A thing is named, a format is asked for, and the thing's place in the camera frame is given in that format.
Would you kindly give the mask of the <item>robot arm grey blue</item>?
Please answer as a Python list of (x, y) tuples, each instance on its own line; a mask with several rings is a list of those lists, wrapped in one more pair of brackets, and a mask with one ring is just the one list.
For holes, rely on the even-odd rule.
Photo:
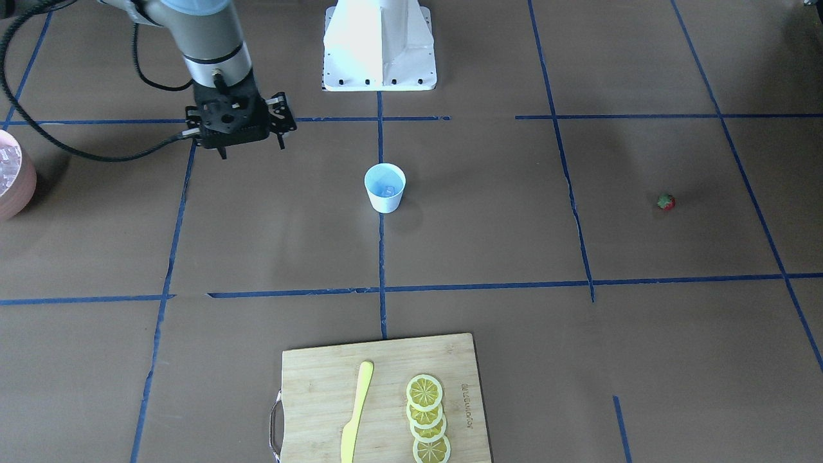
[(188, 122), (201, 137), (230, 145), (264, 140), (270, 115), (232, 1), (105, 1), (134, 24), (170, 32), (188, 68), (194, 106)]

